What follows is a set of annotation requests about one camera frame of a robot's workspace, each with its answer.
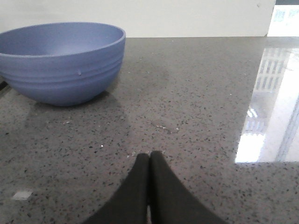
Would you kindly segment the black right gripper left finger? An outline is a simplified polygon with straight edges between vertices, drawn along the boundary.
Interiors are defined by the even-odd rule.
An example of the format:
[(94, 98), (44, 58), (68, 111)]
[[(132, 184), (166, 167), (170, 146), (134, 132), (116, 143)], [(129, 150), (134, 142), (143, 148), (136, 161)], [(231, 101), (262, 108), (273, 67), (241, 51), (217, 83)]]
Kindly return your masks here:
[(150, 157), (139, 154), (126, 179), (112, 197), (85, 224), (145, 224)]

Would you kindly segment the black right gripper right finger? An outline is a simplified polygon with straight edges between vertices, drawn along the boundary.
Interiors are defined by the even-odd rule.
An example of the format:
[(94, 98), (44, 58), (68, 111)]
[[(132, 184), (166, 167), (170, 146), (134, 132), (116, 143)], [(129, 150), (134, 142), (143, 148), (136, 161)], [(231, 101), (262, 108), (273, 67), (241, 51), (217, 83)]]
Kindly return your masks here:
[(224, 224), (182, 184), (163, 153), (150, 154), (150, 212), (153, 224)]

